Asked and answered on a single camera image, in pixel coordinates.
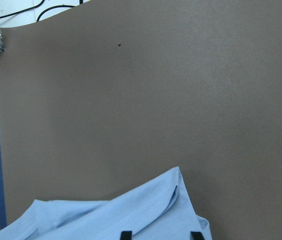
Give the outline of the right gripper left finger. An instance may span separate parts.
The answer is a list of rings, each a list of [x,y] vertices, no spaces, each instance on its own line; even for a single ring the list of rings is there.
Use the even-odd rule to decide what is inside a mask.
[[[120,234],[120,240],[132,240],[133,232],[132,231],[122,231]]]

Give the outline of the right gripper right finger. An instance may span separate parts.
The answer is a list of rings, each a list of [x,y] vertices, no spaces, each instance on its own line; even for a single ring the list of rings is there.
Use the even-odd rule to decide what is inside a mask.
[[[190,239],[191,240],[203,240],[203,234],[198,231],[191,231],[190,232]]]

